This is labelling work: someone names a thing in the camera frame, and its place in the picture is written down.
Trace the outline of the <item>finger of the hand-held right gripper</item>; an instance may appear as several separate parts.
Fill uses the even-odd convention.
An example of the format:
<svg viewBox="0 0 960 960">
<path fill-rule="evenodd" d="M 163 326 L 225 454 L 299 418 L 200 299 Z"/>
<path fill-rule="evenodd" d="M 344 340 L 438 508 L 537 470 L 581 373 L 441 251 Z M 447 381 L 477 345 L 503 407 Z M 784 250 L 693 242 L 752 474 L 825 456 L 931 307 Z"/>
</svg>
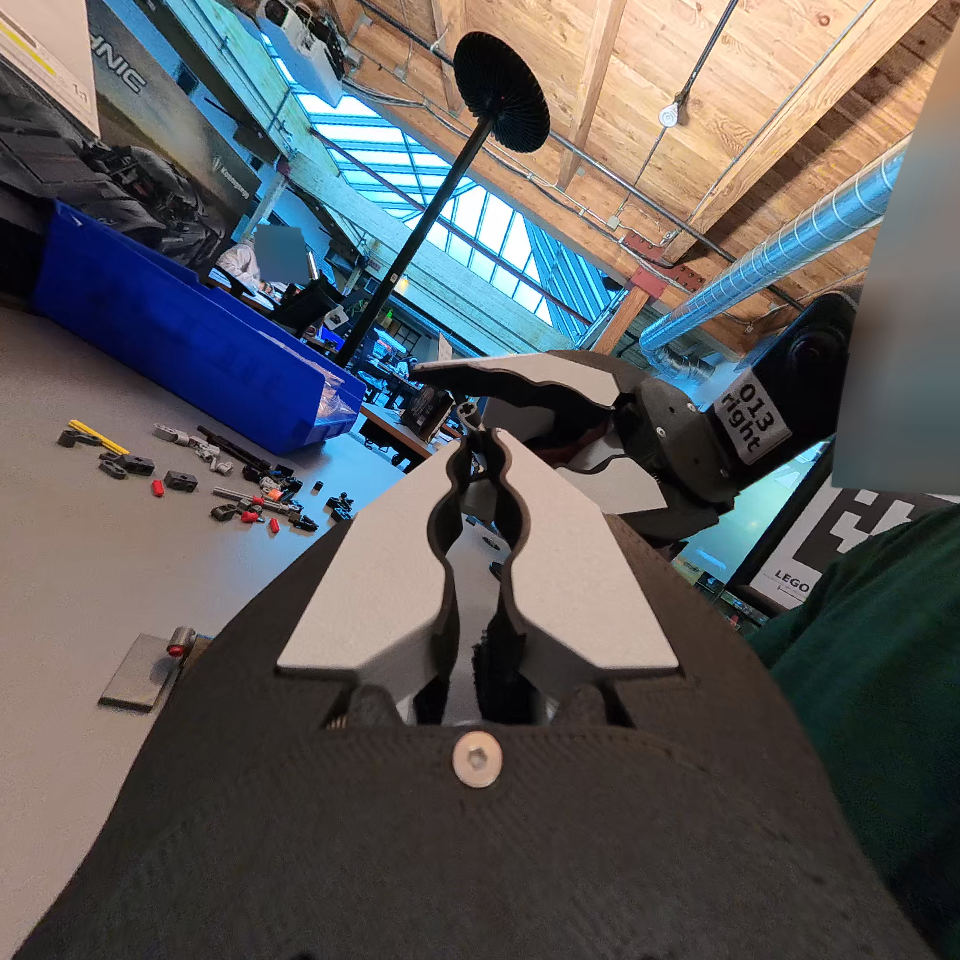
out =
<svg viewBox="0 0 960 960">
<path fill-rule="evenodd" d="M 454 397 L 539 407 L 569 418 L 612 412 L 621 397 L 610 372 L 553 352 L 422 363 L 412 379 Z"/>
<path fill-rule="evenodd" d="M 478 470 L 463 507 L 478 520 L 559 523 L 588 502 L 619 517 L 666 507 L 658 481 L 616 438 L 612 412 L 568 417 L 505 401 L 475 404 L 485 430 L 467 437 Z"/>
</svg>

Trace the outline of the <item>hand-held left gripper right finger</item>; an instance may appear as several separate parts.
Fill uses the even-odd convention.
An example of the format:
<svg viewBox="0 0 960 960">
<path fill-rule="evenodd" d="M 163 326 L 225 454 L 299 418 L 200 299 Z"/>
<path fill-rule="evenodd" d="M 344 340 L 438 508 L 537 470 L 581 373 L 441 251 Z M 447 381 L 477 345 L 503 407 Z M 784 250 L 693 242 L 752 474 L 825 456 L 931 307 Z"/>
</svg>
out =
<svg viewBox="0 0 960 960">
<path fill-rule="evenodd" d="M 501 598 L 519 671 L 560 701 L 583 686 L 672 676 L 680 662 L 592 498 L 502 428 L 496 523 L 511 546 Z"/>
</svg>

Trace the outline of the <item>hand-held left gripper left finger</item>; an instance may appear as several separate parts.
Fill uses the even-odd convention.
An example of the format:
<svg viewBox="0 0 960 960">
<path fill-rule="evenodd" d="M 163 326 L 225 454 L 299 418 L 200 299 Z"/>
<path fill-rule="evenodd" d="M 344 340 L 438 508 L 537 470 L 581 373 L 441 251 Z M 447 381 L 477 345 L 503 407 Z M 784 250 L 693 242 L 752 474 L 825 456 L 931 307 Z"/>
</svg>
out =
<svg viewBox="0 0 960 960">
<path fill-rule="evenodd" d="M 463 531 L 472 451 L 446 444 L 360 510 L 276 662 L 355 686 L 425 687 L 459 644 L 450 548 Z"/>
</svg>

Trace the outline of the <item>small black lego assembly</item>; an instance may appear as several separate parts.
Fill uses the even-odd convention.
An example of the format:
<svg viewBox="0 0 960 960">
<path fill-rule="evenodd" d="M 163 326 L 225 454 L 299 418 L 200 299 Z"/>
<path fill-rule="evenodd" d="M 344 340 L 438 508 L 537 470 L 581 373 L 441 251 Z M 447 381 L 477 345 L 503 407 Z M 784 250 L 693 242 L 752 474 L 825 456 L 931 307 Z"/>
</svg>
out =
<svg viewBox="0 0 960 960">
<path fill-rule="evenodd" d="M 140 633 L 100 694 L 97 705 L 133 714 L 150 714 L 183 672 L 198 639 L 191 627 L 177 627 L 165 638 Z"/>
</svg>

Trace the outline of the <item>pile of black lego pieces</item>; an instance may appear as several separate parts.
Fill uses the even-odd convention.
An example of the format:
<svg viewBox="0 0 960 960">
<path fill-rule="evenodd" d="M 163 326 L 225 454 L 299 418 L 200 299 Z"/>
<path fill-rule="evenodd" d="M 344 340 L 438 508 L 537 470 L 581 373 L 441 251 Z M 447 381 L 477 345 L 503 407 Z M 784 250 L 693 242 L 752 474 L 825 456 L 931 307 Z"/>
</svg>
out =
<svg viewBox="0 0 960 960">
<path fill-rule="evenodd" d="M 287 515 L 277 513 L 276 515 L 285 519 L 291 527 L 304 533 L 314 533 L 318 530 L 316 521 L 306 515 L 305 508 L 299 502 L 298 497 L 304 484 L 296 476 L 292 467 L 283 463 L 272 464 L 236 442 L 204 426 L 198 426 L 192 435 L 209 439 L 212 444 L 222 450 L 223 459 L 230 462 L 239 462 L 242 465 L 242 478 L 246 483 L 256 486 L 258 490 L 258 493 L 253 493 L 254 496 L 262 497 L 265 491 L 282 489 L 284 491 L 283 501 L 292 504 L 293 510 Z M 252 506 L 248 503 L 232 503 L 234 503 L 234 513 L 237 515 L 241 510 L 248 508 L 262 513 L 269 512 L 269 510 L 263 510 L 262 507 Z"/>
</svg>

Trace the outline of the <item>yellow lego axle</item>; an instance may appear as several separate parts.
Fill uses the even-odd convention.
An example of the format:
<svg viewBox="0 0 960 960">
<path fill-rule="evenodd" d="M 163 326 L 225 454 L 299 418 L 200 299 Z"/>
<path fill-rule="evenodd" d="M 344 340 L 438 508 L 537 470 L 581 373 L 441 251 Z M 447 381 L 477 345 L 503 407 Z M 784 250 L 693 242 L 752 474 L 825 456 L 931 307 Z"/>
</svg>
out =
<svg viewBox="0 0 960 960">
<path fill-rule="evenodd" d="M 102 433 L 93 429 L 92 427 L 82 423 L 78 419 L 69 420 L 68 426 L 98 441 L 104 449 L 114 454 L 123 456 L 131 453 L 130 450 L 127 450 L 125 447 L 121 446 L 120 444 L 116 443 L 110 438 L 104 436 Z"/>
</svg>

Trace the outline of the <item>black white patterned sign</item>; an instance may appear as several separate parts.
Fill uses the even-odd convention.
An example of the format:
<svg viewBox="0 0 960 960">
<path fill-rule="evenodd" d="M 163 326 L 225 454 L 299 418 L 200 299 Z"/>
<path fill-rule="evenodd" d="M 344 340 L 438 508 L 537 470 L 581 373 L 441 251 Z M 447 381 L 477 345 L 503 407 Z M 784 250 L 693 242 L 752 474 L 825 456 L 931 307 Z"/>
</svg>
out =
<svg viewBox="0 0 960 960">
<path fill-rule="evenodd" d="M 726 591 L 775 617 L 800 606 L 825 570 L 855 547 L 950 504 L 957 495 L 896 493 L 833 484 L 835 441 L 801 479 Z"/>
</svg>

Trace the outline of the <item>cluster of dark grey connectors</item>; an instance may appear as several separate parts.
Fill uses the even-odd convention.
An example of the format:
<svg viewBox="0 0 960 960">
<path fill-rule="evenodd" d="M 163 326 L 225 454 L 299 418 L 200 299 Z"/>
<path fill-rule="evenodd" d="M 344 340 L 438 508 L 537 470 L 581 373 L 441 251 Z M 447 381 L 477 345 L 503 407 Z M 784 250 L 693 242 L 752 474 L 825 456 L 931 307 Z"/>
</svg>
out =
<svg viewBox="0 0 960 960">
<path fill-rule="evenodd" d="M 84 433 L 67 426 L 56 437 L 56 444 L 67 450 L 78 446 L 100 450 L 98 454 L 98 471 L 116 481 L 125 481 L 132 477 L 140 477 L 150 481 L 159 479 L 165 486 L 165 495 L 168 492 L 192 494 L 198 486 L 198 479 L 194 474 L 176 470 L 168 470 L 165 474 L 158 472 L 154 460 L 130 452 L 127 455 L 117 455 L 102 447 L 100 442 Z"/>
</svg>

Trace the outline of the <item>cluster of light grey connectors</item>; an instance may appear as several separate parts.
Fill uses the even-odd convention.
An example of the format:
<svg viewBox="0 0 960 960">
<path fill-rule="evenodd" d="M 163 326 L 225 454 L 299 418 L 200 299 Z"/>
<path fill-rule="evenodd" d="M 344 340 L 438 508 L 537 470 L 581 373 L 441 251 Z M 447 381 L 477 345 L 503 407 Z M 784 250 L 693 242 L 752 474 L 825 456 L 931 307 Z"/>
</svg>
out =
<svg viewBox="0 0 960 960">
<path fill-rule="evenodd" d="M 234 471 L 234 464 L 224 459 L 221 448 L 208 438 L 188 434 L 186 431 L 164 424 L 155 424 L 152 433 L 164 442 L 191 450 L 200 461 L 207 464 L 211 473 L 230 476 Z"/>
</svg>

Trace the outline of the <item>person's green shirt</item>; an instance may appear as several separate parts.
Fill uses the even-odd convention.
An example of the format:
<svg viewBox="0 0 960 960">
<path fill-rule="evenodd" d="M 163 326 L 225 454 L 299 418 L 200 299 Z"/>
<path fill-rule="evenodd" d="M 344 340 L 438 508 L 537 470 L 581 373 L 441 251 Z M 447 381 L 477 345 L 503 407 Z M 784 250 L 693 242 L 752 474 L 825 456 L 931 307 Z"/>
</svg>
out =
<svg viewBox="0 0 960 960">
<path fill-rule="evenodd" d="M 911 924 L 959 957 L 959 507 L 837 558 L 749 638 Z"/>
</svg>

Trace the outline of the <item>black pole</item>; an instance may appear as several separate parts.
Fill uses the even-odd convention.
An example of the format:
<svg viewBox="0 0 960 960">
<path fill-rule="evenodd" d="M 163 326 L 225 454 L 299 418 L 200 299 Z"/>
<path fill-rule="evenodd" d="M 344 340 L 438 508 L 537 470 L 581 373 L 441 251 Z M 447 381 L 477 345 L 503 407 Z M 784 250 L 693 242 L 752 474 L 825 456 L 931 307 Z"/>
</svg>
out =
<svg viewBox="0 0 960 960">
<path fill-rule="evenodd" d="M 529 154 L 540 149 L 550 134 L 544 91 L 523 58 L 505 41 L 471 31 L 459 41 L 452 65 L 462 101 L 476 121 L 474 130 L 336 354 L 334 361 L 342 368 L 354 358 L 486 140 L 495 137 L 507 149 Z"/>
</svg>

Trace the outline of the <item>blue plastic bin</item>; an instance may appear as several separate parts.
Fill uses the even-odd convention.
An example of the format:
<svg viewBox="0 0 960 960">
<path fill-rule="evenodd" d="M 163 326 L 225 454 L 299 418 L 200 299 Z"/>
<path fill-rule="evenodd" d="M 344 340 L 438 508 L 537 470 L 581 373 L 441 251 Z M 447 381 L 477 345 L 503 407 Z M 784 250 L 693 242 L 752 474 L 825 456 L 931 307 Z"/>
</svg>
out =
<svg viewBox="0 0 960 960">
<path fill-rule="evenodd" d="M 31 306 L 270 453 L 314 427 L 326 378 L 351 374 L 147 246 L 54 200 Z"/>
</svg>

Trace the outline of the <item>grey mounted device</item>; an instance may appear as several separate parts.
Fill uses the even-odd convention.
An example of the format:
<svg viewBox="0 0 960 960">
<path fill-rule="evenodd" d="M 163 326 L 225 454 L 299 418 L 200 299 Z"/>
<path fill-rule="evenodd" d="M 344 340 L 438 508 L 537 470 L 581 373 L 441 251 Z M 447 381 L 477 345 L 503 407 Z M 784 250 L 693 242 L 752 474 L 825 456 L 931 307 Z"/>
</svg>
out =
<svg viewBox="0 0 960 960">
<path fill-rule="evenodd" d="M 294 83 L 331 108 L 338 107 L 345 59 L 336 29 L 306 6 L 284 1 L 259 2 L 255 19 Z"/>
</svg>

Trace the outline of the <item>open instruction book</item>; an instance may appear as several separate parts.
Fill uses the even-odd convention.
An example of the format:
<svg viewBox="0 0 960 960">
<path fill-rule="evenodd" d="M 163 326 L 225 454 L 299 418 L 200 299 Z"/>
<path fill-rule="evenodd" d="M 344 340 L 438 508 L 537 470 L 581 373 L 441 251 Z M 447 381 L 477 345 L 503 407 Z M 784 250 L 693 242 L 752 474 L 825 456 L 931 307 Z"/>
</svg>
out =
<svg viewBox="0 0 960 960">
<path fill-rule="evenodd" d="M 2 1 L 2 61 L 94 137 L 100 123 L 85 1 Z"/>
</svg>

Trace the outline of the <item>silver ventilation duct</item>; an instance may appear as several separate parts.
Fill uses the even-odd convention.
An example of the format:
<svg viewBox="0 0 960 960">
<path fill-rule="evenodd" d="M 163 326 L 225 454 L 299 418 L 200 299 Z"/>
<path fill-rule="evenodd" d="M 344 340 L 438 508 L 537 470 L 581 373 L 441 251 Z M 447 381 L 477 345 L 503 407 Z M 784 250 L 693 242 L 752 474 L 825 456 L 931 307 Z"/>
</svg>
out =
<svg viewBox="0 0 960 960">
<path fill-rule="evenodd" d="M 704 379 L 698 362 L 670 348 L 676 339 L 702 326 L 762 289 L 822 258 L 880 224 L 890 202 L 911 140 L 907 135 L 808 210 L 735 260 L 683 304 L 646 327 L 637 347 L 660 374 Z"/>
</svg>

